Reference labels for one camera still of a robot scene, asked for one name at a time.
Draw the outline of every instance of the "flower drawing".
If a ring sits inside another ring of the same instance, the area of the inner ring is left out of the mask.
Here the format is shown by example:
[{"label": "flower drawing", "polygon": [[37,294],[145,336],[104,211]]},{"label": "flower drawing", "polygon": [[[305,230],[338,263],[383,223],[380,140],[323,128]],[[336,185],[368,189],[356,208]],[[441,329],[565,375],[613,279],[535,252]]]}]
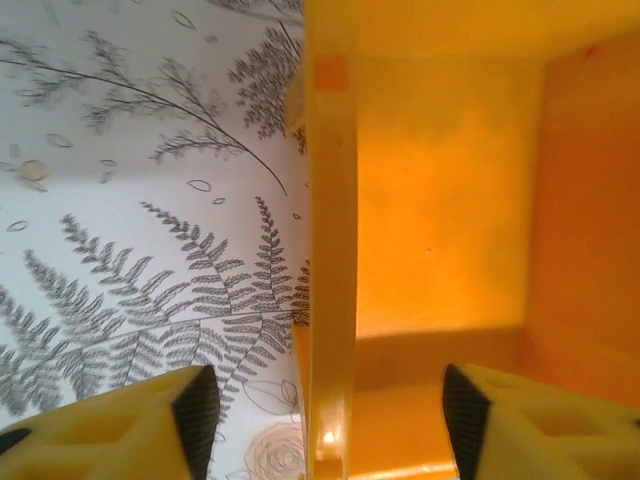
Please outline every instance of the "flower drawing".
[{"label": "flower drawing", "polygon": [[251,480],[298,480],[304,474],[299,424],[276,423],[254,438],[244,457]]}]

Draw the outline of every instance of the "orange surface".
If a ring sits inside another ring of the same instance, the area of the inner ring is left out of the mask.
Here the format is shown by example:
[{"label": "orange surface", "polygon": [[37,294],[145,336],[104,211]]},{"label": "orange surface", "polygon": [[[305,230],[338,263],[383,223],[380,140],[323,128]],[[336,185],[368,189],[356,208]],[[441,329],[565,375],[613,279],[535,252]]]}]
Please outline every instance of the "orange surface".
[{"label": "orange surface", "polygon": [[359,73],[357,336],[521,324],[542,63]]},{"label": "orange surface", "polygon": [[449,361],[640,398],[640,3],[305,5],[308,476],[436,474]]},{"label": "orange surface", "polygon": [[553,62],[542,126],[525,360],[640,406],[640,31]]}]

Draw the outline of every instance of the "branch drawing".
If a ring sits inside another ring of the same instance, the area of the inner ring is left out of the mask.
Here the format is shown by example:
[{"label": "branch drawing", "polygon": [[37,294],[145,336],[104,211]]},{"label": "branch drawing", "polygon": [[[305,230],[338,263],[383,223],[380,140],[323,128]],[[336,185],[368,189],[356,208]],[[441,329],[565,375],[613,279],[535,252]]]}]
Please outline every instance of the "branch drawing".
[{"label": "branch drawing", "polygon": [[130,73],[124,49],[94,31],[89,31],[83,41],[90,46],[90,59],[96,64],[96,70],[90,73],[81,72],[66,61],[54,65],[47,59],[45,47],[0,36],[0,50],[4,51],[0,63],[15,67],[29,82],[28,88],[17,92],[24,106],[55,108],[69,91],[82,94],[87,83],[101,84],[105,87],[101,103],[85,105],[87,125],[97,134],[106,132],[115,117],[123,113],[132,117],[189,118],[200,125],[203,133],[183,129],[173,138],[161,135],[161,143],[151,159],[161,162],[167,154],[179,158],[194,149],[210,149],[225,159],[247,154],[267,170],[286,195],[271,167],[220,125],[219,118],[226,106],[215,89],[205,94],[206,76],[165,57],[157,77],[137,79]]},{"label": "branch drawing", "polygon": [[303,26],[304,0],[207,0],[211,5],[270,22]]},{"label": "branch drawing", "polygon": [[[249,50],[245,58],[236,60],[235,68],[229,72],[231,82],[240,85],[236,103],[245,108],[245,126],[255,126],[261,139],[285,134],[285,93],[301,55],[302,45],[280,23],[280,28],[268,27],[262,43]],[[304,133],[296,140],[304,153]]]}]

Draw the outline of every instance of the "fern print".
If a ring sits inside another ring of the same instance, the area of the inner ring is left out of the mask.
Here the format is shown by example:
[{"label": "fern print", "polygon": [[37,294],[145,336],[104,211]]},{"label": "fern print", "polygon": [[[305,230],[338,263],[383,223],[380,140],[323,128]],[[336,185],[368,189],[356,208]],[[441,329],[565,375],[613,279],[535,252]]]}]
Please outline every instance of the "fern print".
[{"label": "fern print", "polygon": [[20,377],[25,396],[39,411],[52,410],[60,405],[60,374],[47,362],[24,371]]},{"label": "fern print", "polygon": [[[142,203],[169,227],[184,255],[191,278],[179,283],[171,283],[173,270],[151,271],[152,257],[134,258],[131,248],[102,244],[65,216],[62,234],[104,291],[93,295],[34,251],[24,252],[25,267],[59,326],[37,321],[0,287],[0,321],[15,339],[13,347],[0,346],[0,404],[11,415],[30,406],[44,411],[63,401],[66,383],[82,400],[166,369],[213,364],[221,418],[227,419],[243,385],[290,351],[292,323],[308,323],[309,263],[294,289],[276,221],[264,200],[256,197],[256,203],[262,235],[253,275],[243,271],[242,260],[226,256],[228,240]],[[185,310],[207,317],[174,318]],[[136,331],[122,333],[126,325]]]},{"label": "fern print", "polygon": [[15,350],[0,345],[0,404],[11,415],[23,415],[27,411],[25,391],[20,379],[19,369],[24,357]]},{"label": "fern print", "polygon": [[302,26],[304,0],[207,0],[246,17]]},{"label": "fern print", "polygon": [[174,298],[189,286],[186,282],[159,291],[160,286],[173,275],[174,272],[171,270],[164,270],[144,285],[138,285],[138,280],[152,257],[143,257],[126,270],[125,266],[133,249],[126,248],[116,253],[115,244],[111,242],[98,251],[99,239],[89,239],[87,231],[80,228],[71,215],[65,216],[62,224],[63,232],[67,234],[66,240],[77,245],[74,252],[83,255],[82,263],[95,264],[91,273],[104,275],[100,284],[108,285],[111,295],[123,297],[118,301],[118,305],[127,314],[127,321],[132,325],[163,325],[192,304],[191,301],[172,303]]},{"label": "fern print", "polygon": [[143,202],[142,206],[161,219],[163,225],[171,226],[170,232],[182,242],[182,250],[188,252],[186,260],[189,270],[201,273],[191,280],[191,291],[197,294],[193,300],[193,311],[212,316],[229,315],[241,312],[255,302],[249,297],[255,289],[245,285],[251,275],[230,273],[244,266],[244,262],[223,258],[229,243],[227,240],[216,242],[213,233],[202,238],[198,225],[180,221],[150,203]]},{"label": "fern print", "polygon": [[69,345],[67,340],[54,340],[60,328],[51,327],[49,318],[36,322],[33,312],[27,313],[22,306],[15,306],[13,298],[1,286],[0,317],[15,336],[24,360],[46,361]]},{"label": "fern print", "polygon": [[171,327],[161,338],[167,365],[182,368],[189,365],[219,364],[231,353],[226,340],[202,320]]},{"label": "fern print", "polygon": [[103,87],[100,104],[85,105],[87,125],[97,134],[109,130],[115,118],[123,114],[161,120],[190,119],[199,126],[200,134],[182,129],[174,138],[162,135],[149,158],[160,163],[166,155],[179,158],[189,150],[212,150],[225,159],[245,154],[258,162],[287,194],[271,167],[220,124],[226,105],[215,89],[205,90],[203,74],[173,58],[164,58],[156,77],[135,78],[125,49],[95,31],[88,31],[82,40],[91,50],[90,58],[95,64],[92,71],[80,71],[67,61],[50,62],[44,54],[45,47],[0,36],[0,63],[13,66],[29,84],[16,92],[22,97],[23,106],[54,108],[69,92],[83,94],[88,84],[98,84]]},{"label": "fern print", "polygon": [[[268,27],[259,47],[249,50],[246,59],[236,60],[229,72],[231,82],[240,85],[236,104],[245,109],[245,126],[256,127],[261,139],[285,134],[285,93],[301,56],[302,45],[280,23],[280,28]],[[297,135],[296,140],[304,153],[304,134]]]},{"label": "fern print", "polygon": [[111,388],[120,388],[153,376],[162,367],[160,338],[140,330],[118,340],[110,348]]},{"label": "fern print", "polygon": [[62,355],[56,363],[56,369],[71,382],[76,400],[100,391],[108,367],[109,352],[104,348],[74,350]]},{"label": "fern print", "polygon": [[306,261],[306,266],[300,269],[302,275],[298,277],[299,285],[295,288],[296,293],[293,295],[293,302],[291,306],[296,310],[293,312],[293,323],[299,326],[309,326],[309,278],[311,277],[311,270],[309,268],[309,260]]},{"label": "fern print", "polygon": [[293,298],[290,295],[291,286],[287,284],[291,276],[284,274],[288,269],[282,257],[284,248],[280,246],[282,243],[280,232],[275,228],[275,221],[269,207],[260,197],[256,197],[256,202],[262,221],[260,228],[264,234],[261,237],[262,245],[258,252],[260,261],[255,264],[259,270],[253,274],[257,281],[252,283],[258,293],[253,296],[255,304],[251,308],[259,312],[267,312],[279,310],[281,305]]},{"label": "fern print", "polygon": [[41,262],[31,250],[25,252],[24,258],[34,281],[58,311],[70,341],[80,345],[100,342],[123,324],[125,318],[118,315],[117,309],[102,308],[104,295],[91,300],[87,286],[79,288],[78,280],[69,282],[64,275]]}]

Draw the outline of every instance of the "leaf drawing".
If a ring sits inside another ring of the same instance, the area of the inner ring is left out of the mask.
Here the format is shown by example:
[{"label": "leaf drawing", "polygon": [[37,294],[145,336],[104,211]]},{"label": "leaf drawing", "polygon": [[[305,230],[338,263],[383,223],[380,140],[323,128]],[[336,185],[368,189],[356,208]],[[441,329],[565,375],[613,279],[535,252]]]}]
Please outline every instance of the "leaf drawing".
[{"label": "leaf drawing", "polygon": [[296,308],[293,312],[293,323],[301,326],[309,326],[309,278],[311,276],[309,260],[306,264],[300,269],[302,275],[298,277],[299,284],[295,287],[296,293],[293,294],[293,302],[291,302],[291,306]]},{"label": "leaf drawing", "polygon": [[18,170],[13,163],[0,162],[0,172],[15,172]]},{"label": "leaf drawing", "polygon": [[240,85],[236,103],[245,109],[244,123],[247,128],[256,127],[259,138],[285,134],[285,93],[301,55],[302,45],[281,24],[267,28],[259,47],[236,60],[229,72],[231,82]]},{"label": "leaf drawing", "polygon": [[39,411],[52,410],[60,405],[60,374],[49,363],[26,369],[20,377],[26,400]]},{"label": "leaf drawing", "polygon": [[222,323],[224,338],[232,352],[225,356],[230,364],[218,365],[217,369],[220,418],[224,421],[238,387],[258,374],[256,368],[266,368],[268,361],[275,360],[275,353],[285,353],[290,325],[264,314],[222,318]]},{"label": "leaf drawing", "polygon": [[282,256],[284,248],[280,246],[280,232],[275,228],[269,207],[260,197],[256,197],[256,202],[262,217],[260,228],[264,234],[257,254],[260,261],[255,264],[259,270],[253,274],[256,281],[252,285],[257,293],[252,297],[255,303],[251,308],[262,312],[279,310],[281,305],[293,298],[290,295],[291,286],[287,284],[291,276],[285,275],[288,267]]},{"label": "leaf drawing", "polygon": [[212,188],[211,184],[204,180],[189,180],[187,182],[187,185],[189,185],[194,190],[198,190],[199,192],[207,192],[207,193],[210,192]]},{"label": "leaf drawing", "polygon": [[239,259],[224,258],[228,241],[216,241],[213,233],[203,234],[199,225],[191,225],[163,211],[150,203],[142,206],[182,242],[182,250],[187,253],[189,270],[198,273],[191,280],[191,292],[197,294],[193,300],[193,311],[212,316],[238,313],[249,307],[255,300],[250,297],[255,289],[247,285],[251,278],[248,273],[232,272],[242,266]]},{"label": "leaf drawing", "polygon": [[13,416],[22,415],[27,410],[24,385],[19,375],[23,361],[24,358],[15,350],[0,345],[0,404]]},{"label": "leaf drawing", "polygon": [[291,382],[249,381],[242,384],[249,400],[272,415],[290,414],[298,405],[298,392]]},{"label": "leaf drawing", "polygon": [[18,222],[14,222],[11,225],[9,225],[7,227],[7,232],[9,233],[21,232],[25,230],[28,226],[29,226],[29,222],[27,222],[26,220],[20,220]]},{"label": "leaf drawing", "polygon": [[231,353],[224,338],[201,320],[172,326],[160,339],[167,365],[182,368],[189,365],[222,363],[224,355]]},{"label": "leaf drawing", "polygon": [[76,400],[99,392],[108,367],[109,352],[104,348],[74,350],[62,355],[56,363],[56,369],[71,381]]},{"label": "leaf drawing", "polygon": [[73,143],[66,137],[58,135],[57,133],[48,133],[44,136],[45,141],[52,147],[57,148],[71,148]]},{"label": "leaf drawing", "polygon": [[207,2],[258,20],[302,26],[304,0],[207,0]]},{"label": "leaf drawing", "polygon": [[111,388],[120,388],[153,376],[162,367],[161,342],[153,333],[140,330],[110,347]]},{"label": "leaf drawing", "polygon": [[144,327],[162,325],[192,304],[189,300],[174,302],[189,287],[189,283],[164,285],[173,275],[172,270],[164,270],[145,283],[140,281],[153,257],[130,262],[133,249],[117,251],[113,242],[100,249],[100,239],[90,239],[88,232],[80,227],[73,216],[66,215],[61,223],[63,232],[67,234],[66,240],[76,245],[75,253],[83,256],[82,263],[94,265],[91,273],[102,275],[100,284],[108,285],[109,294],[120,298],[118,306],[130,324]]},{"label": "leaf drawing", "polygon": [[[286,195],[284,185],[271,167],[220,124],[226,106],[215,89],[207,91],[204,75],[167,57],[158,67],[156,77],[139,79],[131,74],[124,49],[94,31],[87,32],[83,41],[91,49],[90,58],[95,64],[92,71],[79,71],[66,61],[54,64],[44,55],[45,48],[12,36],[0,36],[3,53],[0,63],[16,67],[26,76],[27,88],[17,92],[24,106],[55,108],[70,91],[83,94],[87,83],[101,85],[101,101],[85,105],[85,120],[95,133],[106,132],[122,114],[189,119],[199,125],[200,133],[180,130],[173,138],[161,135],[161,142],[150,158],[161,162],[166,155],[179,158],[192,150],[213,150],[225,159],[246,154],[277,181]],[[72,146],[71,141],[57,134],[49,134],[45,139],[55,147]]]},{"label": "leaf drawing", "polygon": [[0,318],[7,325],[20,347],[21,357],[32,361],[46,361],[63,352],[68,340],[59,340],[60,328],[51,326],[51,319],[36,321],[33,312],[17,306],[9,293],[0,286]]},{"label": "leaf drawing", "polygon": [[185,14],[178,12],[177,10],[171,11],[171,18],[181,27],[188,28],[189,30],[196,31],[196,26]]},{"label": "leaf drawing", "polygon": [[87,286],[80,288],[78,280],[69,282],[31,250],[24,258],[34,281],[58,312],[70,341],[89,345],[106,340],[124,323],[125,317],[117,309],[103,307],[104,294],[91,298]]}]

